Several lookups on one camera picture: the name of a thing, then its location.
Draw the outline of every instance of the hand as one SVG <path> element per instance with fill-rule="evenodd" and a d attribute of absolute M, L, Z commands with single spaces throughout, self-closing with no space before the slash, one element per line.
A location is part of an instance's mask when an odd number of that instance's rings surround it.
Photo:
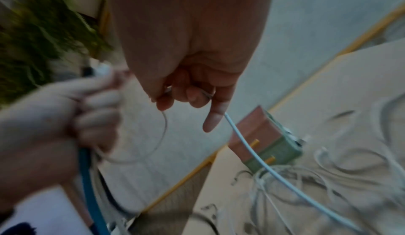
<path fill-rule="evenodd" d="M 0 112 L 0 210 L 78 172 L 79 147 L 112 149 L 119 74 L 50 84 Z"/>
<path fill-rule="evenodd" d="M 270 0 L 108 2 L 128 66 L 158 109 L 174 100 L 203 107 L 203 89 L 213 94 L 203 129 L 214 129 L 260 40 Z"/>

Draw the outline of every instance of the gray surface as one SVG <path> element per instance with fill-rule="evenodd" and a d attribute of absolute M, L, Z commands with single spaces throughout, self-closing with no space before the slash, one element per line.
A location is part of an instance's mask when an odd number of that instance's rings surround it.
<path fill-rule="evenodd" d="M 237 122 L 258 104 L 274 105 L 401 1 L 273 0 L 262 41 L 240 79 L 230 116 Z M 108 59 L 123 62 L 119 50 Z M 163 118 L 140 86 L 134 82 L 128 87 L 116 157 L 153 148 L 163 128 Z M 143 208 L 228 140 L 225 121 L 210 134 L 202 131 L 208 108 L 195 110 L 176 103 L 167 112 L 167 136 L 156 154 L 138 165 L 103 166 L 119 202 L 130 209 Z"/>

